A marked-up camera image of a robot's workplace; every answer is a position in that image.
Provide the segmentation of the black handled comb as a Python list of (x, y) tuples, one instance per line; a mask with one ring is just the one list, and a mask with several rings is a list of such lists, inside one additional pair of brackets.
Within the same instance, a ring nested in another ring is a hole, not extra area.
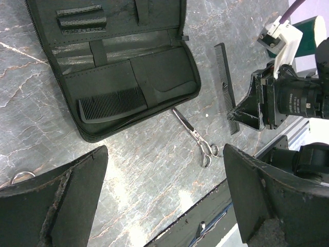
[(80, 117), (86, 124), (118, 120), (158, 106), (160, 103), (189, 95), (196, 89), (197, 84), (188, 81), (161, 92), (145, 82), (130, 89), (79, 99)]

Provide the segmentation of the black zippered tool case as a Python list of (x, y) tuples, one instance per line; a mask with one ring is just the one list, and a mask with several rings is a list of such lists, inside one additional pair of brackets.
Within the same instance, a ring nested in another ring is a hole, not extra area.
[[(186, 1), (27, 1), (39, 43), (81, 137), (95, 143), (198, 96), (201, 79), (184, 35)], [(103, 123), (81, 120), (78, 100), (147, 82), (189, 94)]]

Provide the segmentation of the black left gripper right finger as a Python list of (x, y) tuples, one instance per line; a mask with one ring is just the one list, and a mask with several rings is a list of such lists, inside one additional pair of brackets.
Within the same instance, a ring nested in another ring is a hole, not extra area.
[(272, 166), (268, 161), (277, 149), (258, 159), (233, 145), (224, 146), (242, 241), (260, 246), (328, 246), (328, 183)]

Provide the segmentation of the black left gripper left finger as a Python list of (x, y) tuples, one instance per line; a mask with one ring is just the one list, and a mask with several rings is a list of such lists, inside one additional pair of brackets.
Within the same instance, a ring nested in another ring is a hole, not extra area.
[(106, 169), (100, 146), (1, 189), (1, 246), (87, 246)]

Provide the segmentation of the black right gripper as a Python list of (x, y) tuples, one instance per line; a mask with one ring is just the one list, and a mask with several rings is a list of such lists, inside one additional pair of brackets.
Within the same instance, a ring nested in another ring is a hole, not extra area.
[(317, 76), (298, 76), (292, 66), (274, 61), (251, 76), (245, 98), (228, 114), (228, 120), (254, 130), (276, 129), (288, 116), (328, 119), (328, 65), (320, 63)]

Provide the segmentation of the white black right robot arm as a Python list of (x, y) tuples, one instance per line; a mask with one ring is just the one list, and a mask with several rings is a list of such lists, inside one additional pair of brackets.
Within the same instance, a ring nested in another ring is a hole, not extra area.
[[(274, 62), (251, 75), (246, 97), (233, 108), (228, 119), (256, 131), (274, 130), (288, 116), (328, 119), (328, 40), (315, 52), (318, 77), (299, 77), (292, 66), (279, 67), (274, 78)], [(328, 183), (328, 145), (301, 146), (299, 151), (277, 149), (269, 164), (294, 175)]]

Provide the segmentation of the black straight comb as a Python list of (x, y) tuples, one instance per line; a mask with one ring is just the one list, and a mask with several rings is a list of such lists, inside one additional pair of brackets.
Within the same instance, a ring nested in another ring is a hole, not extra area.
[(229, 115), (235, 108), (236, 104), (234, 99), (234, 93), (232, 88), (225, 44), (219, 43), (214, 46), (214, 49), (215, 49), (218, 73), (220, 76), (220, 82), (222, 84), (222, 91), (223, 91), (230, 135), (234, 135), (240, 131), (240, 126), (236, 121), (229, 119)]

